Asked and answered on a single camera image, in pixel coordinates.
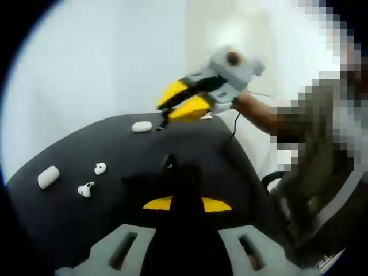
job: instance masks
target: black tabletop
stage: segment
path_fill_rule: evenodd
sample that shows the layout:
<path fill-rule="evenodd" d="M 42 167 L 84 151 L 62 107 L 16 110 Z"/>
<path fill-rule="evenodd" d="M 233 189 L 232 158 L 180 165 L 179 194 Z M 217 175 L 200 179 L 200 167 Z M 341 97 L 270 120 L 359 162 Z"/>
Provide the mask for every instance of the black tabletop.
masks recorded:
<path fill-rule="evenodd" d="M 20 223 L 48 265 L 55 269 L 78 265 L 94 243 L 122 223 L 155 227 L 155 214 L 150 212 L 132 219 L 124 204 L 128 193 L 121 177 L 158 172 L 168 153 L 174 153 L 180 163 L 201 167 L 202 195 L 233 209 L 235 215 L 227 227 L 252 222 L 277 240 L 279 226 L 272 206 L 240 144 L 234 139 L 228 145 L 228 157 L 220 154 L 219 146 L 231 131 L 219 117 L 137 134 L 131 126 L 138 121 L 156 126 L 161 118 L 159 114 L 123 115 L 91 124 L 35 156 L 7 183 Z M 94 167 L 100 162 L 108 169 L 95 175 Z M 49 166 L 56 166 L 60 177 L 41 190 L 37 176 Z M 84 198 L 77 188 L 90 181 L 95 186 L 91 197 Z"/>

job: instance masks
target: black cable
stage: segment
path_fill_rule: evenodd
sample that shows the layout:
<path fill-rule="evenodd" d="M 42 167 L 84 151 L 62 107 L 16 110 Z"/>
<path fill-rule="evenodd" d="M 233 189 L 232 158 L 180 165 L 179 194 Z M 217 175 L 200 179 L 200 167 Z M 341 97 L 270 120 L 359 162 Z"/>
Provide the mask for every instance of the black cable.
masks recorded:
<path fill-rule="evenodd" d="M 239 117 L 240 117 L 240 112 L 239 112 L 239 114 L 236 116 L 236 118 L 235 118 L 235 120 L 234 120 L 234 130 L 233 130 L 233 132 L 231 133 L 231 136 L 229 137 L 229 139 L 228 139 L 227 141 L 225 141 L 225 142 L 223 143 L 223 145 L 221 146 L 221 148 L 226 147 L 226 146 L 231 142 L 231 140 L 234 138 L 234 136 L 235 136 L 235 132 L 236 132 L 236 122 L 237 122 L 237 119 L 239 119 Z"/>

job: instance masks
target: wireless earbud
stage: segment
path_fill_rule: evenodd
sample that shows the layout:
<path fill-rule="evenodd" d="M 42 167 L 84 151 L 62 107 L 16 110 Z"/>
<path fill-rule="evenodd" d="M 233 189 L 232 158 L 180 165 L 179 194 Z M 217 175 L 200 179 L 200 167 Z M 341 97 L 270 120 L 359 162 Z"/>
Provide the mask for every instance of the wireless earbud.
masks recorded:
<path fill-rule="evenodd" d="M 91 196 L 91 187 L 94 185 L 94 182 L 88 182 L 84 186 L 78 187 L 78 193 L 81 194 L 84 197 L 90 197 Z"/>
<path fill-rule="evenodd" d="M 103 174 L 107 170 L 105 163 L 97 163 L 96 168 L 94 169 L 94 173 L 97 175 Z"/>

